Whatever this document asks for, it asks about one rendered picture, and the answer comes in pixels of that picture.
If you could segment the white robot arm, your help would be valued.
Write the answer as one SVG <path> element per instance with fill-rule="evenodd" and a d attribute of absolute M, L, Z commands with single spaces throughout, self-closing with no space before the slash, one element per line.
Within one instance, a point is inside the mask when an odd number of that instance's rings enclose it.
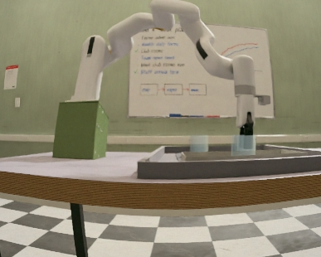
<path fill-rule="evenodd" d="M 212 48 L 215 37 L 201 21 L 196 5 L 180 0 L 153 0 L 149 8 L 152 15 L 144 12 L 135 13 L 111 27 L 107 31 L 109 46 L 101 36 L 90 36 L 85 40 L 82 46 L 75 94 L 71 96 L 70 101 L 65 102 L 82 99 L 99 100 L 103 69 L 132 50 L 134 46 L 132 36 L 145 29 L 169 30 L 175 23 L 173 14 L 177 14 L 180 27 L 192 43 L 197 44 L 195 46 L 197 59 L 210 75 L 226 80 L 234 80 L 235 75 L 235 95 L 255 95 L 258 98 L 258 105 L 270 104 L 270 95 L 255 93 L 253 59 L 249 56 L 235 56 L 231 60 L 219 56 Z"/>

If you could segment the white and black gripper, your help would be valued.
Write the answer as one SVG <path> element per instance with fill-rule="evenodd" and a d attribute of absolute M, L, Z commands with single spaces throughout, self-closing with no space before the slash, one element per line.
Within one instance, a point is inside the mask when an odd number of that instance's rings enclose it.
<path fill-rule="evenodd" d="M 236 127 L 240 128 L 240 135 L 253 135 L 255 126 L 255 95 L 238 94 L 236 101 Z M 246 126 L 248 125 L 248 126 Z"/>

